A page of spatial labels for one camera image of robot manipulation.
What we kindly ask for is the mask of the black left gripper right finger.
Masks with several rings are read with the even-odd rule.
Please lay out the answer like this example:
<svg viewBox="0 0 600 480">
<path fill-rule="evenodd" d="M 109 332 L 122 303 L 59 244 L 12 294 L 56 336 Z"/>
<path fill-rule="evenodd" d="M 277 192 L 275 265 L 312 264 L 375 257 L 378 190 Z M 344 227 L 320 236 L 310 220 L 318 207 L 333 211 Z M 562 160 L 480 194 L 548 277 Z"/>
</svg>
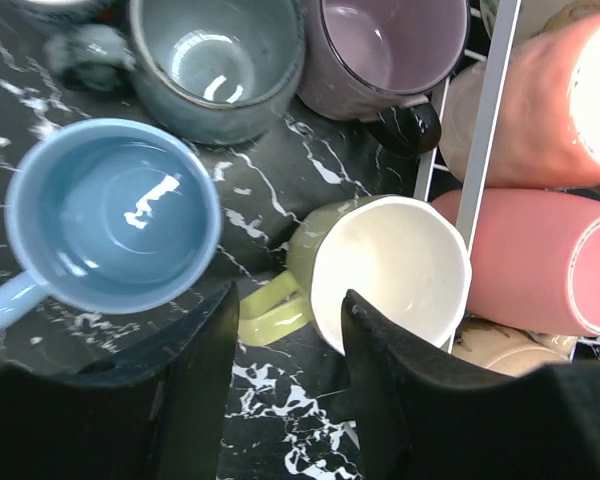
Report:
<svg viewBox="0 0 600 480">
<path fill-rule="evenodd" d="M 355 291 L 341 309 L 367 479 L 600 479 L 600 363 L 509 377 L 399 327 Z"/>
</svg>

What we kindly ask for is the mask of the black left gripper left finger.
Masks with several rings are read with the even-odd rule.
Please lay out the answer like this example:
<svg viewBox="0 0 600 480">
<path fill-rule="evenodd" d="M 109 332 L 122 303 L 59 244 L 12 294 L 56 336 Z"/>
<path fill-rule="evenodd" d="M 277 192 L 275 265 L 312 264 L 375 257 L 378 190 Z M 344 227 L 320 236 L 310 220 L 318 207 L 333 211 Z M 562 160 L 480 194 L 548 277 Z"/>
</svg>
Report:
<svg viewBox="0 0 600 480">
<path fill-rule="evenodd" d="M 0 363 L 0 479 L 212 479 L 237 341 L 227 284 L 75 373 Z"/>
</svg>

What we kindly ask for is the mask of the brown ceramic mug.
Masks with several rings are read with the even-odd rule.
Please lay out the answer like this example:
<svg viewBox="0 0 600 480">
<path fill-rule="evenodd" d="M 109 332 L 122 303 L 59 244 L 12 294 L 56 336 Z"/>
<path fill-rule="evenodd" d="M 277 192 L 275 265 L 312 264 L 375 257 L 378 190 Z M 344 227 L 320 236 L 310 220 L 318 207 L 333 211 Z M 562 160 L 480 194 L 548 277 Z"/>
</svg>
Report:
<svg viewBox="0 0 600 480">
<path fill-rule="evenodd" d="M 484 319 L 465 318 L 451 353 L 508 376 L 521 376 L 544 363 L 570 362 L 576 336 L 531 334 Z"/>
</svg>

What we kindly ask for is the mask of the yellow green mug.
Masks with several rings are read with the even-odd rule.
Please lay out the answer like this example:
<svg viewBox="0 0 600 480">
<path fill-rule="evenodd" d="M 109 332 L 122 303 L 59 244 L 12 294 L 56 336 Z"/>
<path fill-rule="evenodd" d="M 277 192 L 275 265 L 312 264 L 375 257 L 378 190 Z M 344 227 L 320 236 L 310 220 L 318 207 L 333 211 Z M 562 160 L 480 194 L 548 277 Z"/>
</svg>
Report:
<svg viewBox="0 0 600 480">
<path fill-rule="evenodd" d="M 462 236 L 424 201 L 384 195 L 326 205 L 291 236 L 285 270 L 241 301 L 239 337 L 264 346 L 313 324 L 342 353 L 341 305 L 353 289 L 442 347 L 464 315 L 471 276 Z"/>
</svg>

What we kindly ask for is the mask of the pink mug cream inside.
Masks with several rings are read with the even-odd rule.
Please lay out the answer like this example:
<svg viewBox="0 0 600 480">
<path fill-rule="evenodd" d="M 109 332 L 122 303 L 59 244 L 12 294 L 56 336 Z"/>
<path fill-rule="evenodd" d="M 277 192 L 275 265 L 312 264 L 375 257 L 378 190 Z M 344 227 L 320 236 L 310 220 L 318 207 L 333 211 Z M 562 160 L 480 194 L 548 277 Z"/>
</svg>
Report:
<svg viewBox="0 0 600 480">
<path fill-rule="evenodd" d="M 470 313 L 538 333 L 600 335 L 600 200 L 487 188 L 471 264 Z"/>
</svg>

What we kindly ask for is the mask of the light blue mug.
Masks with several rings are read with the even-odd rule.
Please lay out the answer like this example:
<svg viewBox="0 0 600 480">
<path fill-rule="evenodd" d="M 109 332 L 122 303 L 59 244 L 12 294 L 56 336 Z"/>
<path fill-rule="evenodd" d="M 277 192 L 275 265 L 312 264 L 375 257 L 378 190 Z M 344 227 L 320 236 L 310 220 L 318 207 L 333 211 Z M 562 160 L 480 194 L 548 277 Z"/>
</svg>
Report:
<svg viewBox="0 0 600 480">
<path fill-rule="evenodd" d="M 181 295 L 220 240 L 216 187 L 198 157 L 145 123 L 66 126 L 22 158 L 5 197 L 21 272 L 0 286 L 0 329 L 48 297 L 106 315 Z"/>
</svg>

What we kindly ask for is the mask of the salmon pink speckled mug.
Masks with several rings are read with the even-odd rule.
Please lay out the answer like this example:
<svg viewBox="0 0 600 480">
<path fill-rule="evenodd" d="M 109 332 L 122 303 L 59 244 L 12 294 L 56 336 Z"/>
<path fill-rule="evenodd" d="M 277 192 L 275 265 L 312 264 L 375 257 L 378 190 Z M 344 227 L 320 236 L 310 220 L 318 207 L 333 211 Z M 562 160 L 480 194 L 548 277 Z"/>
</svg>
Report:
<svg viewBox="0 0 600 480">
<path fill-rule="evenodd" d="M 600 13 L 513 49 L 486 184 L 600 184 Z"/>
</svg>

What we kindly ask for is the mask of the grey green mug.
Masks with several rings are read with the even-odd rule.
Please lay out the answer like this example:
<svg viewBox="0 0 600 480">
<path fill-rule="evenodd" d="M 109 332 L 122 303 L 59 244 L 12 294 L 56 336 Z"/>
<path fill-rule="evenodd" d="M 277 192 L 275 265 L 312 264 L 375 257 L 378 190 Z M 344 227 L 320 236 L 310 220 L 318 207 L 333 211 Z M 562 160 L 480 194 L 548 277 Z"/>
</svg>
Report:
<svg viewBox="0 0 600 480">
<path fill-rule="evenodd" d="M 281 118 L 305 56 L 296 1 L 131 1 L 127 25 L 74 25 L 44 45 L 70 90 L 135 91 L 174 134 L 208 145 L 243 143 Z"/>
</svg>

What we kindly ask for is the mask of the cream floral mug green inside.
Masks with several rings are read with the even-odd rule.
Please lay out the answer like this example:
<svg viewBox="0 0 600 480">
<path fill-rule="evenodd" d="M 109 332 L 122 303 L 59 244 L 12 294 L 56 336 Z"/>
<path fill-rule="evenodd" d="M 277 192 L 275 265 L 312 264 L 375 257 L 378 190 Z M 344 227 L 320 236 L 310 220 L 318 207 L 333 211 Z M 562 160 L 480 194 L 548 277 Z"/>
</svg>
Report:
<svg viewBox="0 0 600 480">
<path fill-rule="evenodd" d="M 600 0 L 525 0 L 520 10 L 513 46 L 547 31 L 562 28 L 600 13 Z"/>
</svg>

